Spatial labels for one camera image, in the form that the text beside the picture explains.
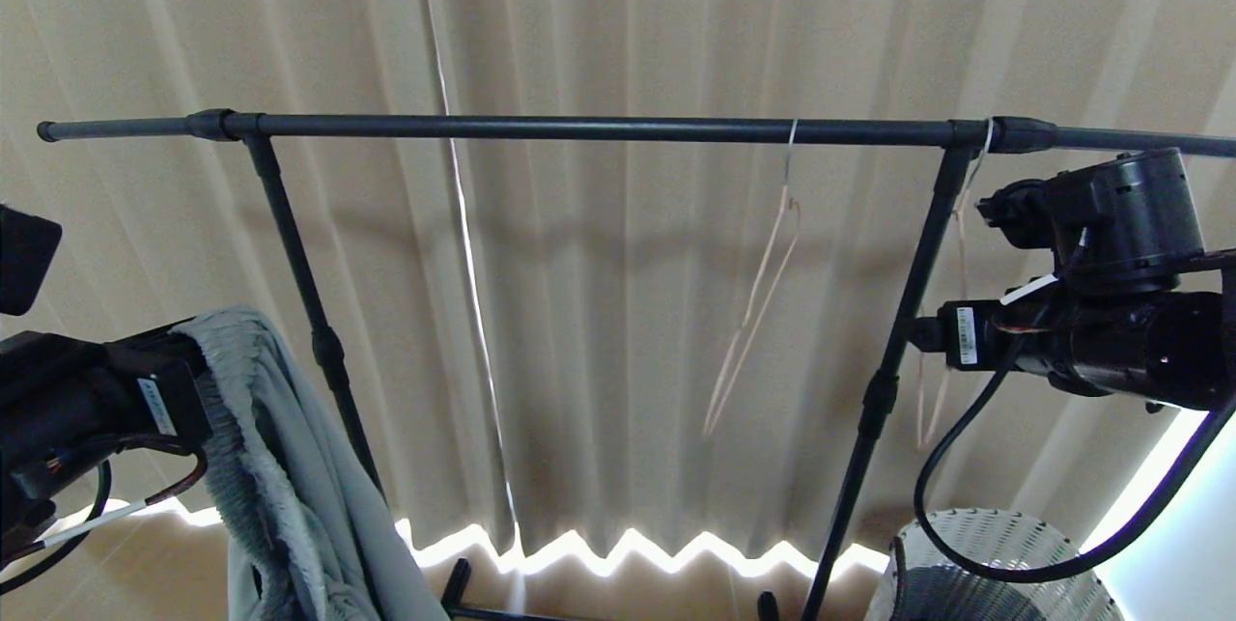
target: white wicker basket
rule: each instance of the white wicker basket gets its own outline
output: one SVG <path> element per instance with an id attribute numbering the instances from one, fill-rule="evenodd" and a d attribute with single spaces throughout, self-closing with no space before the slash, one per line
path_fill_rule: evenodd
<path id="1" fill-rule="evenodd" d="M 1039 568 L 1077 555 L 1051 525 L 1020 512 L 946 510 L 932 527 L 967 558 L 997 568 Z M 1122 621 L 1094 573 L 1037 585 L 1011 585 L 971 575 L 944 558 L 917 522 L 897 534 L 905 555 L 889 559 L 866 621 Z"/>

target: black metal rack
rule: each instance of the black metal rack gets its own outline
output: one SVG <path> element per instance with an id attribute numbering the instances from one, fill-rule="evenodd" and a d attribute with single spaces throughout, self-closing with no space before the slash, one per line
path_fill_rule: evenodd
<path id="1" fill-rule="evenodd" d="M 370 115 L 278 115 L 242 114 L 211 109 L 189 116 L 124 119 L 110 121 L 44 121 L 38 135 L 48 142 L 72 139 L 194 136 L 211 141 L 241 141 L 248 148 L 257 176 L 279 230 L 288 263 L 295 277 L 313 332 L 314 360 L 321 366 L 335 396 L 347 437 L 365 470 L 381 490 L 344 364 L 344 348 L 330 328 L 313 270 L 297 229 L 279 173 L 271 139 L 274 136 L 407 137 L 407 139 L 509 139 L 578 141 L 674 141 L 786 143 L 791 120 L 779 119 L 660 119 L 586 116 L 370 116 Z M 901 302 L 889 334 L 884 356 L 863 397 L 858 437 L 850 453 L 842 490 L 833 510 L 828 539 L 802 610 L 802 621 L 816 619 L 828 588 L 828 578 L 840 553 L 863 480 L 897 396 L 897 369 L 907 339 L 897 324 L 912 320 L 927 291 L 936 257 L 948 228 L 949 215 L 962 192 L 971 160 L 984 146 L 991 153 L 1028 153 L 1051 148 L 1091 151 L 1143 151 L 1178 147 L 1184 153 L 1236 158 L 1236 139 L 1057 126 L 1047 121 L 1015 116 L 993 120 L 952 121 L 866 121 L 800 120 L 795 143 L 923 146 L 943 148 L 936 174 L 931 207 L 910 265 Z M 442 595 L 452 617 L 564 621 L 549 616 L 512 614 L 462 604 L 471 568 L 456 563 Z M 771 593 L 760 595 L 760 621 L 779 617 Z"/>

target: gray garment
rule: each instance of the gray garment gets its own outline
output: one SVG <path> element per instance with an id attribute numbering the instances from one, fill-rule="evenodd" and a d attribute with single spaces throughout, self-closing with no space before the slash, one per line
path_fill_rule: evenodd
<path id="1" fill-rule="evenodd" d="M 230 533 L 229 619 L 445 621 L 386 502 L 269 322 L 237 307 L 173 332 L 198 343 L 213 375 L 199 390 L 215 429 L 206 487 Z"/>

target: beige curtain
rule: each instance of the beige curtain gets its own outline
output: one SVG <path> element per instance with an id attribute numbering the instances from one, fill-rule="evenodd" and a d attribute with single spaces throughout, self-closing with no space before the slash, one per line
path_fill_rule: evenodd
<path id="1" fill-rule="evenodd" d="M 6 330 L 110 339 L 246 302 L 307 366 L 308 329 L 241 148 L 48 146 L 35 125 L 231 106 L 1011 114 L 1236 134 L 1232 0 L 2 1 L 0 197 L 66 225 L 38 308 Z M 529 552 L 569 529 L 606 552 L 630 527 L 671 552 L 701 531 L 748 555 L 781 539 L 818 549 L 936 151 L 794 151 L 800 240 L 706 438 L 776 215 L 781 147 L 276 146 L 387 490 L 418 546 L 477 522 L 499 549 L 518 523 Z M 993 156 L 973 198 L 1101 157 Z M 1236 172 L 1196 160 L 1190 173 L 1210 246 L 1232 246 L 1224 194 Z M 1043 270 L 973 215 L 968 226 L 971 294 Z M 784 224 L 774 262 L 792 230 Z M 955 251 L 950 238 L 931 306 L 959 294 Z M 928 412 L 939 374 L 929 360 Z M 917 375 L 911 354 L 859 521 L 908 520 Z M 942 423 L 975 381 L 954 377 Z M 1016 379 L 958 445 L 933 500 L 1015 507 L 1084 536 L 1169 419 Z M 122 471 L 125 497 L 182 468 L 143 464 Z"/>

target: barcode label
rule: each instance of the barcode label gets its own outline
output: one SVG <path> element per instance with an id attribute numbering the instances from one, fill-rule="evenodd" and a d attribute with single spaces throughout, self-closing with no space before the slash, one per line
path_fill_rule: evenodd
<path id="1" fill-rule="evenodd" d="M 957 308 L 957 348 L 962 365 L 979 364 L 979 339 L 974 332 L 974 308 Z"/>
<path id="2" fill-rule="evenodd" d="M 163 395 L 158 391 L 158 385 L 154 383 L 154 380 L 138 377 L 137 386 L 142 388 L 142 396 L 146 397 L 146 406 L 150 406 L 151 416 L 154 417 L 154 426 L 158 428 L 158 432 L 164 435 L 176 437 L 176 426 L 172 423 L 172 416 L 167 412 L 167 405 L 163 403 Z"/>

